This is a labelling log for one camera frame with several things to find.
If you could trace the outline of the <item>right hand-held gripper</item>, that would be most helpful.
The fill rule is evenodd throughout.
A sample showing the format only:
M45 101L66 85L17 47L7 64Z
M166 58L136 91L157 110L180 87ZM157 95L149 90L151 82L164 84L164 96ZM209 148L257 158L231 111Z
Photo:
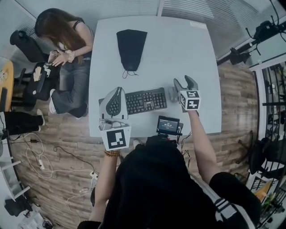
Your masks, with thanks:
M201 93L198 90L198 84L188 75L185 75L187 89L184 89L180 82L174 78L174 87L179 92L179 103L183 113L193 110L198 112L201 105Z

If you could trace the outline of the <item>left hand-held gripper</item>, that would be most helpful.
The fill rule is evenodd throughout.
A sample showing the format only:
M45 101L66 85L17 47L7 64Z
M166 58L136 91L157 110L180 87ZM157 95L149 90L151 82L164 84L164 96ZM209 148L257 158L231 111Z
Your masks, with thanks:
M128 148L131 121L128 119L125 91L117 87L101 100L99 130L107 151Z

